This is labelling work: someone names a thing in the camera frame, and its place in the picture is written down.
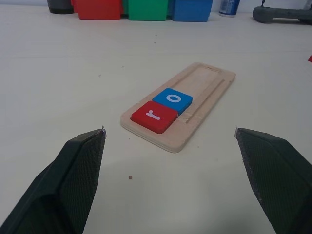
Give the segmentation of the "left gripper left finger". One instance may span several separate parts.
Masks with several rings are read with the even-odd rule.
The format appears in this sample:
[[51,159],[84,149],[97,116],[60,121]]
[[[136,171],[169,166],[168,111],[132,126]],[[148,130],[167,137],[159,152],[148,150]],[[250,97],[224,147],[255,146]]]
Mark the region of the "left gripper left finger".
[[0,227],[2,234],[81,234],[96,194],[106,130],[67,141]]

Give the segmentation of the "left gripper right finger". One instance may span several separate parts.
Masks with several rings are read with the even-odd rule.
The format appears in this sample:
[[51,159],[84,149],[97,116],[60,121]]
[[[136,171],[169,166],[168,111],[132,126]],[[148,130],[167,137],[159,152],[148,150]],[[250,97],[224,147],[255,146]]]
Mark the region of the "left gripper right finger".
[[312,165],[285,139],[235,131],[254,195],[277,234],[312,232]]

